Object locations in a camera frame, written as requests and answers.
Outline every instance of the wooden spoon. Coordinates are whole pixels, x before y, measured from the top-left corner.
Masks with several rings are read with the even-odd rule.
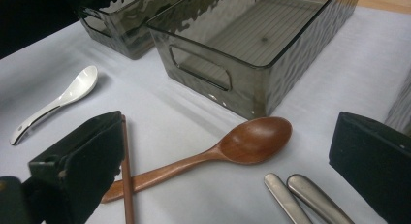
[[[285,146],[292,132],[290,122],[281,117],[263,117],[244,122],[203,153],[134,176],[134,192],[140,192],[205,161],[224,160],[239,164],[265,161]],[[123,196],[123,182],[119,180],[103,196],[102,203],[115,201]]]

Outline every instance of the white tablecloth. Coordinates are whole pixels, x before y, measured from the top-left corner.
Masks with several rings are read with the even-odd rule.
[[[311,178],[356,223],[384,223],[329,165],[339,112],[384,121],[411,69],[411,15],[358,7],[272,115],[294,132],[287,147],[254,166],[203,164],[134,196],[138,223],[288,223],[264,185]],[[59,96],[88,65],[100,71],[86,98],[36,125],[18,146],[15,128]],[[244,118],[168,78],[157,50],[130,60],[91,40],[79,22],[0,60],[0,176],[30,177],[27,162],[87,119],[122,111],[128,121],[132,174],[200,153]],[[322,223],[304,207],[311,219]],[[124,223],[122,201],[99,205],[87,223]]]

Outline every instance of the plastic container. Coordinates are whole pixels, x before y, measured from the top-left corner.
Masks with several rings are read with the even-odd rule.
[[[170,78],[251,119],[267,116],[358,0],[182,0],[147,22]]]
[[[67,0],[90,37],[138,59],[154,46],[145,23],[178,0]]]

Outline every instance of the wooden chopstick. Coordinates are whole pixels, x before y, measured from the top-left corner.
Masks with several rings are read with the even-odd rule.
[[[123,176],[123,191],[124,191],[124,211],[126,224],[134,224],[134,208],[133,208],[133,184],[130,176],[130,160],[129,147],[127,138],[126,117],[122,117],[123,139],[124,139],[124,160],[121,162],[121,172]]]

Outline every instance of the metal utensil handle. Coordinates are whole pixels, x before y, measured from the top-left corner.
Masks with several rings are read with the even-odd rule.
[[[311,207],[327,223],[354,223],[345,212],[313,181],[302,175],[287,179],[290,191]]]
[[[290,193],[285,184],[277,175],[267,174],[264,177],[264,183],[271,192],[272,196],[274,196],[294,223],[312,223],[300,207],[297,200],[294,198],[293,194]]]
[[[12,133],[12,136],[10,137],[10,144],[15,145],[18,144],[18,141],[20,141],[21,137],[23,134],[39,119],[41,119],[43,116],[47,115],[48,113],[57,110],[60,108],[61,105],[59,104],[58,100],[54,100],[48,105],[44,106],[41,108],[39,111],[35,112],[32,114],[30,117],[28,117],[26,120],[24,120]]]

